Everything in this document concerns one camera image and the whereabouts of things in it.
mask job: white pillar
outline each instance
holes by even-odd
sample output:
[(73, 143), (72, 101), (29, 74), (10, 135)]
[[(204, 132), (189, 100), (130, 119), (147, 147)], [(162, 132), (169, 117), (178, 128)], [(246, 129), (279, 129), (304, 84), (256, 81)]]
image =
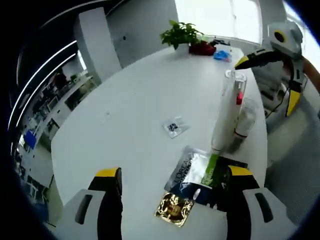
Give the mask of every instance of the white pillar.
[(74, 36), (87, 70), (97, 83), (122, 69), (103, 7), (80, 13), (74, 24)]

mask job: potted plant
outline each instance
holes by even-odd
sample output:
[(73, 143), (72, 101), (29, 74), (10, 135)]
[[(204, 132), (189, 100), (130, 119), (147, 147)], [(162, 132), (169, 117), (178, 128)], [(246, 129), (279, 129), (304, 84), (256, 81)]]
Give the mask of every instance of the potted plant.
[(194, 24), (173, 20), (169, 22), (172, 28), (160, 35), (162, 44), (172, 45), (177, 53), (183, 54), (189, 52), (189, 44), (195, 45), (200, 42), (197, 34), (203, 35), (203, 33), (193, 28)]

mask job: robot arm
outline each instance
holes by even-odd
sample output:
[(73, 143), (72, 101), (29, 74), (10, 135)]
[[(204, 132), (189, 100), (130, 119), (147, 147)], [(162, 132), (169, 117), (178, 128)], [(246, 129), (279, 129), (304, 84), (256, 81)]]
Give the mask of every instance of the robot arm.
[(236, 70), (262, 67), (268, 63), (282, 61), (284, 56), (290, 59), (291, 77), (289, 81), (289, 101), (286, 116), (289, 116), (297, 105), (304, 80), (304, 61), (301, 43), (303, 35), (298, 25), (292, 21), (272, 23), (268, 26), (268, 38), (265, 47), (242, 57), (234, 66)]

